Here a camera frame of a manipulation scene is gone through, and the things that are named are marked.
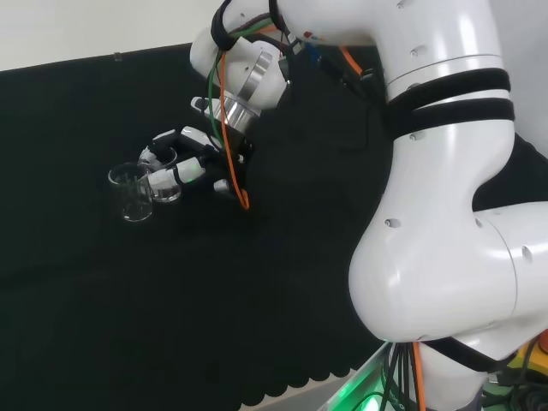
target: black tablecloth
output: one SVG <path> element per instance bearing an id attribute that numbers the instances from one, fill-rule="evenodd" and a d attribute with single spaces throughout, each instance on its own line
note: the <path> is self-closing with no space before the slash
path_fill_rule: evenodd
<path id="1" fill-rule="evenodd" d="M 139 226 L 111 216 L 108 170 L 201 125 L 188 50 L 0 73 L 2 410 L 233 410 L 346 375 L 379 346 L 347 276 L 391 143 L 374 111 L 365 149 L 364 104 L 304 54 L 294 100 L 253 131 L 251 212 L 211 194 Z M 547 183 L 517 138 L 474 208 L 548 200 Z"/>

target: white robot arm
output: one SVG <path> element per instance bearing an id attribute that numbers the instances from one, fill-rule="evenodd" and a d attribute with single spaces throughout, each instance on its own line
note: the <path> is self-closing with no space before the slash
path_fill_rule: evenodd
<path id="1" fill-rule="evenodd" d="M 278 0 L 277 5 L 289 30 L 305 41 L 365 45 L 373 38 L 389 106 L 414 88 L 420 92 L 413 92 L 411 105 L 428 96 L 425 104 L 410 106 L 413 121 L 417 109 L 461 107 L 465 104 L 458 102 L 468 100 L 473 102 L 468 107 L 508 106 L 503 86 L 455 91 L 455 84 L 466 89 L 473 81 L 469 74 L 503 69 L 488 0 Z M 230 32 L 268 10 L 267 0 L 233 0 L 223 24 Z M 263 52 L 277 60 L 269 47 L 238 40 L 227 53 L 229 92 L 239 96 L 253 81 Z M 208 29 L 194 43 L 191 62 L 207 76 L 216 55 Z M 255 76 L 255 92 L 246 99 L 250 107 L 273 108 L 282 96 L 285 81 L 273 63 Z M 472 210 L 478 187 L 509 159 L 512 118 L 468 113 L 441 125 L 430 119 L 425 128 L 401 125 L 409 116 L 391 119 L 406 132 L 395 135 L 388 186 L 354 252 L 349 275 L 354 307 L 381 339 L 454 337 L 501 360 L 548 328 L 548 204 Z M 469 404 L 485 373 L 425 344 L 420 350 L 427 406 L 444 411 Z"/>

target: white wall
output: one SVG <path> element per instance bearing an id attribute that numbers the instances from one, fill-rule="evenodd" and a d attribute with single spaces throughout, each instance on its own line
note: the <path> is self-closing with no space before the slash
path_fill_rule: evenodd
<path id="1" fill-rule="evenodd" d="M 188 43 L 221 2 L 0 0 L 0 71 Z M 517 132 L 548 157 L 548 0 L 491 3 L 512 78 Z"/>
<path id="2" fill-rule="evenodd" d="M 179 45 L 222 0 L 0 0 L 0 71 Z"/>
<path id="3" fill-rule="evenodd" d="M 512 80 L 515 129 L 548 157 L 548 0 L 491 0 Z"/>

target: green cable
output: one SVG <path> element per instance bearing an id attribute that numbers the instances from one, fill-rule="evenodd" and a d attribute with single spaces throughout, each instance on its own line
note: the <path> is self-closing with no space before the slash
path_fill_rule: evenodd
<path id="1" fill-rule="evenodd" d="M 358 407 L 359 407 L 361 404 L 363 404 L 363 403 L 364 403 L 365 401 L 367 401 L 369 398 L 372 398 L 372 397 L 374 397 L 374 396 L 383 396 L 383 394 L 380 393 L 380 392 L 372 392 L 371 394 L 368 394 L 368 395 L 364 396 L 364 397 L 360 400 L 360 402 L 358 402 L 358 403 L 354 406 L 354 408 L 352 408 L 352 411 L 356 411 L 356 410 L 358 409 Z"/>
<path id="2" fill-rule="evenodd" d="M 253 34 L 260 30 L 261 28 L 268 27 L 270 24 L 272 24 L 271 19 L 262 20 L 258 23 L 253 24 L 250 28 L 247 28 L 245 30 L 242 30 L 240 32 L 235 32 L 230 34 L 230 37 L 240 38 L 244 36 L 248 36 L 249 34 Z"/>
<path id="3" fill-rule="evenodd" d="M 217 121 L 215 120 L 215 115 L 213 113 L 213 76 L 215 75 L 215 69 L 217 68 L 218 62 L 219 62 L 220 53 L 215 58 L 215 64 L 213 64 L 213 68 L 211 69 L 211 72 L 209 73 L 209 87 L 208 87 L 208 100 L 209 100 L 209 118 L 211 120 L 211 127 L 213 128 L 213 133 L 215 134 L 215 138 L 221 143 L 221 147 L 224 147 L 224 140 L 221 137 L 221 134 L 219 133 L 219 130 L 217 129 Z"/>

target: black velcro strap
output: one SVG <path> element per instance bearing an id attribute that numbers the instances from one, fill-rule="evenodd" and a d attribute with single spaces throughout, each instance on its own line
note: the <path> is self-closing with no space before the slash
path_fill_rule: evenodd
<path id="1" fill-rule="evenodd" d="M 283 18 L 280 16 L 280 10 L 277 7 L 277 0 L 268 0 L 268 8 L 271 14 L 272 23 L 276 28 L 284 33 L 285 23 L 283 23 Z"/>
<path id="2" fill-rule="evenodd" d="M 171 170 L 173 171 L 173 176 L 175 177 L 176 183 L 179 184 L 179 187 L 182 188 L 182 186 L 184 186 L 185 183 L 182 182 L 181 177 L 179 176 L 179 169 L 177 168 L 177 166 L 175 166 Z"/>
<path id="3" fill-rule="evenodd" d="M 513 353 L 502 360 L 494 360 L 452 337 L 421 343 L 476 372 L 491 373 L 503 370 L 516 356 L 516 353 Z"/>
<path id="4" fill-rule="evenodd" d="M 392 99 L 388 104 L 388 110 L 396 114 L 471 92 L 486 90 L 509 92 L 510 89 L 510 77 L 505 70 L 502 68 L 481 68 L 447 75 L 412 87 Z"/>
<path id="5" fill-rule="evenodd" d="M 389 111 L 385 118 L 386 127 L 393 140 L 427 128 L 484 120 L 513 122 L 514 105 L 506 98 L 477 98 L 432 105 L 413 111 Z"/>
<path id="6" fill-rule="evenodd" d="M 231 50 L 237 42 L 237 39 L 230 37 L 223 24 L 224 11 L 229 6 L 230 1 L 231 0 L 224 0 L 224 3 L 219 7 L 211 22 L 211 36 L 221 51 Z"/>

